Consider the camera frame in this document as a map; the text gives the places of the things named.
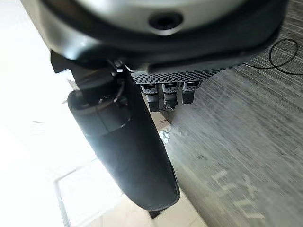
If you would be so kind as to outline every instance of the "black cable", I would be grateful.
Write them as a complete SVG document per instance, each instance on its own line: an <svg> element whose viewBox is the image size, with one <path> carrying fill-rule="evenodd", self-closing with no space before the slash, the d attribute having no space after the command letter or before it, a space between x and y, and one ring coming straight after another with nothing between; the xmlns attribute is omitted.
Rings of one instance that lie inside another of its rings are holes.
<svg viewBox="0 0 303 227"><path fill-rule="evenodd" d="M280 65L275 65L274 62L273 62L273 57L272 57L272 54L273 54L273 51L275 50L276 46L279 45L280 43L282 42L285 42L285 41L289 41L289 42L292 42L295 44L295 52L293 53L292 57L287 60L286 62L280 64ZM249 67L252 67L252 68L256 68L256 69L259 69L259 70L270 70L270 69L276 69L282 73L285 73L285 74L288 74L288 75L295 75L295 76L303 76L303 73L293 73L293 72L289 72L289 71L286 71L286 70L282 70L280 69L280 67L284 66L284 65L287 65L288 63L290 63L291 61L293 61L297 56L298 56L298 52L299 52L299 44L297 41L295 41L294 39L281 39L280 41L276 42L270 49L269 51L269 57L268 57L268 60L269 60L269 63L272 65L271 67L259 67L259 66L255 66L255 65L249 65L249 64L246 64L244 63L244 65L246 66L249 66Z"/></svg>

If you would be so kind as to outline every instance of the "perforated metal grille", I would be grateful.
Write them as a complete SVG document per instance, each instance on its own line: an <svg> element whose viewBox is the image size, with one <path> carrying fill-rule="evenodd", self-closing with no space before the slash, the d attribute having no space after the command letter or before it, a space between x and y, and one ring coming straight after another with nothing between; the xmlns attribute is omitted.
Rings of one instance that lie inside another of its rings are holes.
<svg viewBox="0 0 303 227"><path fill-rule="evenodd" d="M202 70L202 71L185 71L165 74L147 75L144 72L132 73L132 77L136 84L159 84L159 83L175 83L185 81L196 81L207 79L223 69Z"/></svg>

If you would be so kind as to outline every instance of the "floor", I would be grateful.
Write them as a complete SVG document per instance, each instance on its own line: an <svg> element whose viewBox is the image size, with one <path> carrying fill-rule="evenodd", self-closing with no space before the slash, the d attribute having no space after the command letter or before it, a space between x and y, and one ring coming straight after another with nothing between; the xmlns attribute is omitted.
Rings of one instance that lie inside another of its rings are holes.
<svg viewBox="0 0 303 227"><path fill-rule="evenodd" d="M281 38L301 44L285 66L303 73L303 1L291 0ZM289 57L278 46L276 64ZM268 65L268 51L251 64ZM209 227L301 227L303 77L247 66L203 82L179 105L167 151L180 187Z"/></svg>

